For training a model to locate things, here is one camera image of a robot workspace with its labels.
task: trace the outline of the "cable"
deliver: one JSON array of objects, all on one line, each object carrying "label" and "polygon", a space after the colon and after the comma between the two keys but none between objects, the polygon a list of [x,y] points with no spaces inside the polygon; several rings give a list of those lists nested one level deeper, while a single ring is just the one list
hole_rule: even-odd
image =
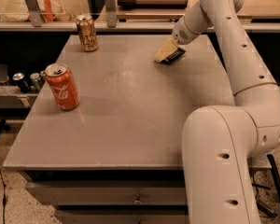
[{"label": "cable", "polygon": [[3,175],[0,169],[0,177],[1,177],[1,181],[2,181],[2,186],[3,186],[3,199],[2,199],[2,206],[3,206],[3,210],[2,210],[2,222],[3,224],[6,224],[6,204],[7,204],[7,196],[6,196],[6,183],[3,179]]},{"label": "cable", "polygon": [[252,182],[252,186],[255,188],[255,191],[256,191],[256,194],[255,194],[255,200],[257,202],[257,205],[258,205],[258,209],[261,210],[263,213],[266,214],[266,216],[262,216],[262,215],[259,215],[260,217],[265,217],[265,218],[275,218],[277,217],[277,214],[275,213],[275,210],[272,210],[272,208],[270,206],[268,206],[266,204],[266,202],[264,202],[261,198],[260,198],[260,193],[259,193],[259,189],[270,189],[268,187],[265,187],[265,186],[262,186],[258,183],[256,183],[256,180],[255,180],[255,174],[254,173],[252,175],[252,179],[253,179],[253,182]]}]

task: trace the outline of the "red soda can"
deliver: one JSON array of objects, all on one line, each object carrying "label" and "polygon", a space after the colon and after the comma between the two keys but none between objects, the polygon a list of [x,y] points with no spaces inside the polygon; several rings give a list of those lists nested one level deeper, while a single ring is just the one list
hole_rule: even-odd
[{"label": "red soda can", "polygon": [[80,98],[70,68],[63,63],[53,63],[46,68],[45,74],[58,107],[62,110],[76,108]]}]

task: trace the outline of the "drawer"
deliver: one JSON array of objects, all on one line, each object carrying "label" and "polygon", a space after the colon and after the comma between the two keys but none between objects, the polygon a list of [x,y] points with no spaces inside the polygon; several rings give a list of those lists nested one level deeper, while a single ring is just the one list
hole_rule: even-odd
[{"label": "drawer", "polygon": [[27,191],[45,205],[187,205],[181,181],[28,182]]},{"label": "drawer", "polygon": [[62,224],[189,224],[183,209],[164,210],[56,210]]}]

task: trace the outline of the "can lid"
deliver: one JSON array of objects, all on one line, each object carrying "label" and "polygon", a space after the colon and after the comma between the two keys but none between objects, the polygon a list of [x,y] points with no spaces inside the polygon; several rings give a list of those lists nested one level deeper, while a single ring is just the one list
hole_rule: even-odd
[{"label": "can lid", "polygon": [[87,20],[90,20],[90,19],[92,19],[92,16],[91,16],[90,13],[84,13],[82,15],[77,16],[78,21],[87,21]]},{"label": "can lid", "polygon": [[38,73],[32,73],[30,75],[30,79],[36,79],[36,78],[39,78],[39,74]]},{"label": "can lid", "polygon": [[23,79],[25,77],[25,74],[24,73],[16,73],[15,75],[13,75],[12,79],[13,80],[20,80],[20,79]]},{"label": "can lid", "polygon": [[53,63],[47,66],[45,73],[49,77],[57,77],[64,74],[67,71],[67,65],[64,63]]}]

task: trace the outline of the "gold can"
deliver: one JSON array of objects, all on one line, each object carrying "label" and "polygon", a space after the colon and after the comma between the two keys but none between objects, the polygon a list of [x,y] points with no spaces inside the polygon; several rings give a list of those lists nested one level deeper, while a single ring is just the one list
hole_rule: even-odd
[{"label": "gold can", "polygon": [[77,32],[85,51],[98,49],[94,20],[90,14],[77,16]]}]

